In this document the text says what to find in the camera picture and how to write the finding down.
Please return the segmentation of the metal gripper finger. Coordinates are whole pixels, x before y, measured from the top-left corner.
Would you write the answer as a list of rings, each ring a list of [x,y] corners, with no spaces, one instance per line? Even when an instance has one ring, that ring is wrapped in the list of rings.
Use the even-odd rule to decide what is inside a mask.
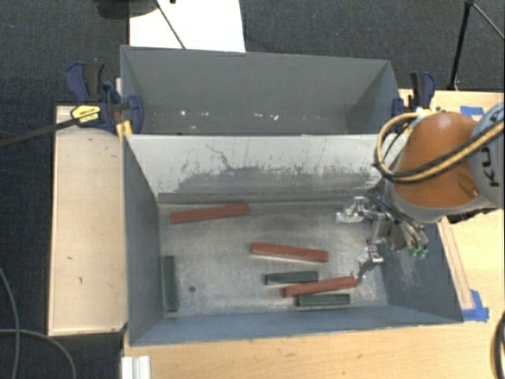
[[[360,223],[375,218],[371,200],[365,196],[356,196],[342,210],[335,213],[337,223]]]
[[[384,263],[384,258],[380,254],[377,246],[366,246],[356,259],[356,278],[361,281],[365,274],[377,265]]]

